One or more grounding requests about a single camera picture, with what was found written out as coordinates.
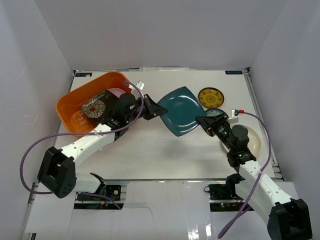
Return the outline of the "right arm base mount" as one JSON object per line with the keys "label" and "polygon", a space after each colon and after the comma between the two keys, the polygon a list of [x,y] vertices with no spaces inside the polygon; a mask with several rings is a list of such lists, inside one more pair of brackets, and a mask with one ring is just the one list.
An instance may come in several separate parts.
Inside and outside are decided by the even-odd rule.
{"label": "right arm base mount", "polygon": [[203,190],[209,194],[209,199],[212,201],[234,200],[237,198],[225,184],[209,184]]}

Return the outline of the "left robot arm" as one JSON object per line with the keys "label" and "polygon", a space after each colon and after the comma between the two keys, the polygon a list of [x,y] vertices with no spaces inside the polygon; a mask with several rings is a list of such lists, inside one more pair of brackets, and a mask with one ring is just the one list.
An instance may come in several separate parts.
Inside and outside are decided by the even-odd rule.
{"label": "left robot arm", "polygon": [[82,107],[81,111],[97,126],[89,135],[60,149],[50,147],[44,154],[37,179],[62,199],[71,192],[86,192],[94,199],[105,196],[106,182],[96,173],[80,173],[77,168],[92,154],[115,142],[128,131],[134,119],[150,120],[168,112],[146,94],[135,98],[131,93],[116,96],[105,90]]}

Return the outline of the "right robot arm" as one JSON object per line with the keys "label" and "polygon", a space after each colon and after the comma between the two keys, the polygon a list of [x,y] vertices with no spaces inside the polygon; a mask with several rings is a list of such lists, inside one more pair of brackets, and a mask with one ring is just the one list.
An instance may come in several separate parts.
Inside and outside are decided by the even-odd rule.
{"label": "right robot arm", "polygon": [[197,116],[196,121],[211,137],[228,148],[227,160],[237,172],[236,181],[225,188],[226,195],[244,203],[236,216],[221,230],[221,239],[249,206],[264,221],[272,240],[310,240],[313,237],[309,208],[303,199],[294,199],[283,191],[260,166],[248,147],[248,129],[240,124],[230,126],[223,114]]}

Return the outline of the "teal square plate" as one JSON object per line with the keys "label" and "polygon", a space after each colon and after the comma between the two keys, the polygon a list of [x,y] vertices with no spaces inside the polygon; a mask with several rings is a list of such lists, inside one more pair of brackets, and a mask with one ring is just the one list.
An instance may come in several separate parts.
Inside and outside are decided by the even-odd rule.
{"label": "teal square plate", "polygon": [[160,118],[177,137],[197,128],[199,124],[196,117],[206,115],[196,96],[186,86],[171,91],[157,104],[167,109],[167,112],[160,115]]}

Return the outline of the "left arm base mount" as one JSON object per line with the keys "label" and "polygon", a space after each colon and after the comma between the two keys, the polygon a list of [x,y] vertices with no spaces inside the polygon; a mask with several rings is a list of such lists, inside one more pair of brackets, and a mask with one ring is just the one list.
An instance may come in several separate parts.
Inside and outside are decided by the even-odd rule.
{"label": "left arm base mount", "polygon": [[[104,195],[114,201],[119,201],[121,199],[121,190],[122,190],[121,185],[106,185],[106,186],[103,186],[97,192],[95,192],[95,194],[96,195]],[[106,200],[106,199],[103,197],[88,196],[88,195],[79,193],[76,197],[76,200],[78,200],[78,201],[102,201],[102,200]]]}

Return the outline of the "black floral square plate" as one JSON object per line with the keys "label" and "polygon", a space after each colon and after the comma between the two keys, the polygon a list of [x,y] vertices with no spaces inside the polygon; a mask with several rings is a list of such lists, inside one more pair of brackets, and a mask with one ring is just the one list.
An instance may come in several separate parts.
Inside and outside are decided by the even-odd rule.
{"label": "black floral square plate", "polygon": [[109,90],[104,90],[85,102],[80,109],[92,122],[100,124],[114,111],[118,99]]}

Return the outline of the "pink round plate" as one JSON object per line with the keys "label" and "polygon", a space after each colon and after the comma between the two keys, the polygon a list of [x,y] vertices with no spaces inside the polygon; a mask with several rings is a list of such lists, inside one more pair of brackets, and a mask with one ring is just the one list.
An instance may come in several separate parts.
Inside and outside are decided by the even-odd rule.
{"label": "pink round plate", "polygon": [[117,98],[120,98],[121,95],[126,93],[123,89],[120,88],[109,88],[108,91],[115,95]]}

